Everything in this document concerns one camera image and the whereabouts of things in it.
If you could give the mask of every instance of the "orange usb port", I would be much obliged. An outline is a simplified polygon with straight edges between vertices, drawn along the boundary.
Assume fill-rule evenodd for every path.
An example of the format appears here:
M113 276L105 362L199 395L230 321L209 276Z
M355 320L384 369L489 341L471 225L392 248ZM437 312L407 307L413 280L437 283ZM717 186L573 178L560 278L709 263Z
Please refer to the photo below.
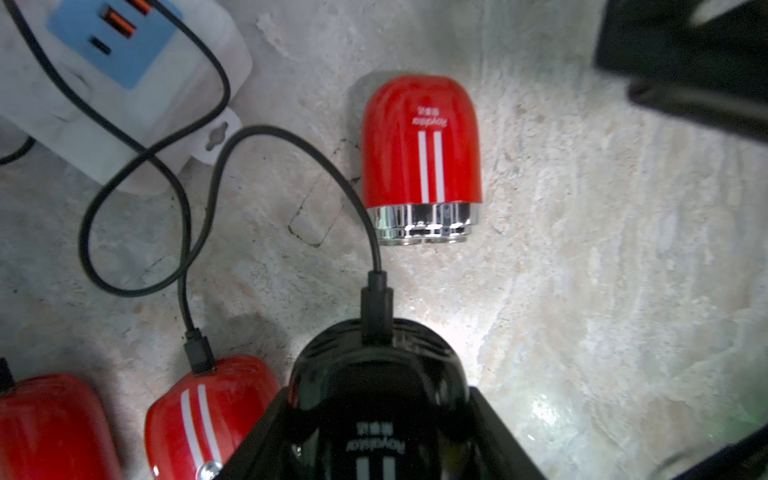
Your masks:
M104 13L101 14L101 17L109 24L109 26L117 30L118 33L125 38L130 38L131 35L136 33L136 27L111 7L107 7L104 10Z
M125 0L125 1L128 2L128 4L131 7L136 8L139 11L139 13L141 13L145 17L149 13L149 11L152 9L152 7L149 6L149 3L147 3L145 0Z

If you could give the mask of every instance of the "mounting hole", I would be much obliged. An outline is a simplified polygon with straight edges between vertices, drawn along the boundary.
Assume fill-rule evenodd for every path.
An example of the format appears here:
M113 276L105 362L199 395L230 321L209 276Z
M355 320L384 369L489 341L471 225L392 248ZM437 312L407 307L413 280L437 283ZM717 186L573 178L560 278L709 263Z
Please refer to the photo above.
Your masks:
M217 145L224 143L224 139L227 138L227 128L229 126L230 125L225 121L210 131L208 134L208 143L205 145L206 151L212 151Z

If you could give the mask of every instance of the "power strip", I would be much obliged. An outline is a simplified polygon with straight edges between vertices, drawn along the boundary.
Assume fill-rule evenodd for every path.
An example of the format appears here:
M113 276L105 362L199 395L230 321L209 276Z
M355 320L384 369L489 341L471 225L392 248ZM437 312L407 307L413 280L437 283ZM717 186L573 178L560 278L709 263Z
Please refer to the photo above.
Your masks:
M48 20L53 35L123 88L136 86L175 29L144 0L62 0Z
M234 94L253 66L233 19L213 0L163 0L219 58ZM22 14L61 76L96 111L145 146L207 113L220 80L198 49L144 0L34 0ZM0 112L88 176L105 183L135 153L85 117L48 80L7 12L0 12ZM208 127L158 154L178 173L190 154L213 163L241 125L227 109ZM142 165L122 185L134 194L167 188Z

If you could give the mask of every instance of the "black cable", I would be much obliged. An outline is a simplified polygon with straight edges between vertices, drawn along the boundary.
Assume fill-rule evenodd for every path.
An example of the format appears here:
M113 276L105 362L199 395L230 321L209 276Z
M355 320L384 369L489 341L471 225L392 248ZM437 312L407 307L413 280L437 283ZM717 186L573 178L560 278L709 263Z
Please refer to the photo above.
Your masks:
M192 251L190 252L189 260L194 260L194 258L200 253L200 250L205 244L205 239L208 237L210 229L213 226L214 214L216 213L216 202L219 197L221 177L224 173L224 167L227 165L227 161L229 160L232 151L241 141L248 137L254 137L257 135L268 135L271 137L281 138L288 143L295 145L300 150L304 151L304 153L309 155L312 159L314 159L314 161L320 164L320 166L326 172L328 172L331 177L333 177L333 179L344 191L344 194L349 199L349 202L351 202L352 206L355 207L357 214L360 216L360 220L362 221L363 226L366 228L368 241L370 242L371 246L373 270L376 272L381 272L382 261L381 253L379 251L379 242L376 236L376 229L373 227L371 217L368 215L368 211L366 210L365 205L363 205L360 197L358 197L357 192L355 192L355 189L352 187L352 184L350 184L349 181L344 178L344 175L339 171L339 169L336 168L336 166L331 163L331 161L328 160L325 155L320 153L320 151L317 150L310 142L304 140L294 133L289 132L288 130L284 130L280 127L274 127L272 125L251 125L249 127L243 127L234 135L232 135L229 141L225 143L221 148L221 153L219 153L219 157L216 160L216 164L214 165L214 172L210 179L210 189L208 190L208 203L206 206L205 219L203 220L203 226L200 229L200 236L197 238L197 241L195 242L194 247L192 247Z
M187 336L189 336L190 333L193 333L193 332L197 332L197 334L199 335L199 330L195 329L192 323L191 315L189 313L189 306L187 304L187 295L186 295L187 271L189 270L190 265L197 258L197 255L203 249L203 246L208 238L208 235L210 234L211 228L213 227L214 215L216 213L216 203L218 200L218 191L220 188L224 166L227 164L227 160L229 160L229 156L231 155L234 148L245 138L255 136L255 135L270 135L273 137L282 138L285 141L288 141L291 144L296 145L299 149L303 150L309 156L311 156L315 161L317 161L320 164L320 166L323 167L331 175L331 177L333 177L333 179L339 184L339 186L344 191L344 194L349 198L349 201L355 207L355 210L360 216L360 219L363 222L363 225L366 229L366 233L368 235L368 240L370 242L370 247L371 247L373 271L377 273L382 272L381 254L379 252L379 242L377 240L376 230L373 227L373 223L368 215L368 212L365 209L365 206L362 204L362 201L360 200L357 193L352 188L352 185L346 180L346 178L344 178L341 172L339 172L339 170L309 142L305 141L301 137L298 137L297 135L289 131L286 131L282 128L272 127L269 125L257 125L257 126L245 127L242 130L236 132L222 148L222 151L219 154L217 162L214 166L214 172L211 177L210 189L209 189L208 199L207 199L207 209L206 209L205 218L203 220L203 226L200 229L200 235L195 241L194 246L190 248L191 214L190 214L189 201L187 199L186 192L184 191L184 188L181 186L176 175L174 175L174 173L170 171L170 169L168 169L168 167L162 161L158 160L154 155L157 152L163 150L165 147L171 145L176 141L179 141L181 138L186 137L189 134L192 134L196 130L210 123L213 119L219 116L219 114L224 110L224 108L229 103L229 100L230 100L229 79L227 78L227 73L224 71L223 67L221 66L221 63L218 61L214 53L210 51L210 49L188 27L181 20L179 20L173 13L171 13L167 8L165 8L162 4L157 2L157 0L148 0L152 7L156 8L165 18L168 19L168 21L170 21L177 28L179 28L182 31L182 33L184 33L203 52L205 57L211 62L211 64L216 69L222 81L223 95L219 104L211 112L204 115L199 120L180 129L179 131L176 131L173 134L166 136L165 138L158 141L151 147L145 149L133 138L129 137L127 134L121 131L118 127L112 124L109 120L102 117L98 112L96 112L93 108L91 108L88 104L86 104L80 97L78 97L77 94L75 94L75 92L72 91L71 88L69 88L69 86L66 84L66 82L64 82L64 80L58 74L56 69L51 64L51 62L48 60L48 57L43 52L34 34L32 34L26 20L24 20L24 17L19 11L18 6L15 4L14 0L2 0L2 1L5 4L6 9L8 9L8 13L12 17L14 23L16 24L16 27L18 28L19 32L22 34L22 37L24 38L24 40L26 41L27 46L32 51L32 54L37 59L38 63L41 65L46 75L51 79L51 81L56 85L56 87L61 91L61 93L64 94L70 101L72 101L72 103L76 107L80 108L89 118L91 118L93 121L101 125L105 130L112 133L115 137L123 141L125 144L129 145L134 150L140 152L139 155L136 156L136 158L128 162L128 164L126 164L123 168L121 168L118 171L118 173L115 174L114 177L112 177L101 188L101 190L98 192L98 194L93 199L91 204L88 206L87 210L85 211L85 215L83 217L79 238L78 238L78 252L80 254L80 261L82 263L83 270L85 271L88 278L93 283L96 284L96 286L116 296L136 297L136 296L145 296L145 295L155 293L169 286L174 281L178 280L179 305L181 308L182 317L184 318L184 324L187 327ZM166 179L168 179L172 188L174 189L174 192L176 192L177 196L179 197L179 202L181 205L181 216L182 216L181 256L180 256L178 268L171 275L166 277L164 280L161 280L160 282L157 282L153 285L146 286L140 289L127 290L127 289L121 289L116 286L113 286L110 283L107 283L104 279L102 279L101 276L99 276L98 272L96 272L96 269L93 266L93 263L91 262L89 240L91 236L91 228L93 227L93 221L94 221L94 218L96 217L96 213L99 211L99 209L104 204L104 202L109 197L109 195L112 192L114 192L114 190L118 187L118 185L120 185L120 183L122 183L131 173L133 173L134 170L136 170L139 166L141 166L145 161L149 161L164 175L164 177L166 177Z
M11 162L17 161L19 158L24 157L35 146L37 141L32 137L27 137L24 144L15 152L7 157L0 158L0 165L7 165Z
M96 110L94 110L90 105L85 103L82 100L82 98L80 98L69 87L69 85L64 81L63 78L61 78L56 68L48 59L48 56L45 54L42 47L38 43L37 38L32 33L31 29L29 28L29 24L24 19L24 16L22 15L21 11L19 10L14 0L3 0L3 4L5 5L5 8L8 10L8 13L10 14L13 22L16 25L16 28L24 38L30 51L35 56L35 59L40 64L45 74L48 76L51 82L53 82L53 84L59 89L59 91L67 99L69 99L69 101L71 101L76 107L78 107L81 111L83 111L83 113L85 113L91 120L93 120L94 122L102 126L109 133L113 134L118 140L122 141L123 143L131 147L133 150L140 153L138 157L136 157L131 162L126 164L122 169L120 169L120 171L114 177L112 177L112 179L109 182L107 182L107 184L105 184L102 187L102 189L97 194L96 198L91 202L91 205L86 210L86 214L83 218L83 224L81 225L81 232L79 237L80 243L79 243L79 249L78 249L80 254L80 261L83 264L83 268L85 270L86 275L88 275L88 278L100 288L104 288L102 283L104 285L108 285L108 284L104 282L102 278L100 278L99 275L95 272L95 269L93 268L93 265L90 259L88 237L90 236L90 230L93 224L93 219L96 213L98 212L98 209L104 203L104 200L106 200L109 194L111 194L115 190L115 188L117 188L117 186L120 183L122 183L122 181L125 180L126 177L128 177L128 175L130 175L145 161L149 161L153 166L155 166L160 171L161 174L163 174L163 176L168 180L174 192L179 198L180 211L181 211L181 223L182 223L181 259L183 260L183 258L189 252L189 248L192 240L192 215L190 212L189 200L187 199L187 192L181 186L181 183L179 182L176 175L174 175L174 173L167 167L166 164L158 160L154 156L154 154L156 154L158 151L162 150L166 146L174 143L175 141L178 141L179 139L185 137L186 135L208 124L215 117L217 117L221 113L221 111L224 110L224 108L226 108L230 100L230 85L229 85L229 79L227 78L227 73L221 67L221 64L219 63L214 53L210 51L210 49L184 23L182 23L178 18L176 18L176 16L173 15L171 12L169 12L164 6L157 4L154 0L150 0L150 3L154 4L153 6L157 8L157 10L162 15L168 18L168 20L171 23L174 23L211 61L211 63L217 69L217 72L219 73L219 76L222 79L224 92L223 92L223 97L221 102L211 112L203 116L200 120L173 133L172 135L165 137L164 139L158 141L155 145L147 149L143 145L139 144L132 137L125 134L125 132L123 132L116 125L112 124L109 120L104 118L101 114L96 112ZM186 271L180 272L180 274L177 275L177 277L174 280L178 280L177 289L178 289L179 307L181 310L181 316L182 316L182 319L184 320L184 325L187 328L187 331L191 331L194 329L194 323L192 321L189 305L187 303ZM118 296L132 296L132 295L123 295L120 292L114 292L114 291L111 291L110 293L113 293L114 295L118 295Z

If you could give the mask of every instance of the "usb-c port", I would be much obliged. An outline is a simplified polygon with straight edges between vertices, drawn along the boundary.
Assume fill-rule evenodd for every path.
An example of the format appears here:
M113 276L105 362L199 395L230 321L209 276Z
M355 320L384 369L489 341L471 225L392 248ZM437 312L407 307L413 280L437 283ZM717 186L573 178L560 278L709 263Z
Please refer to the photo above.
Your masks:
M103 53L104 55L109 55L110 53L112 53L112 49L109 48L104 42L102 42L98 38L91 37L88 39L88 41L91 43L91 45L101 50L101 53Z

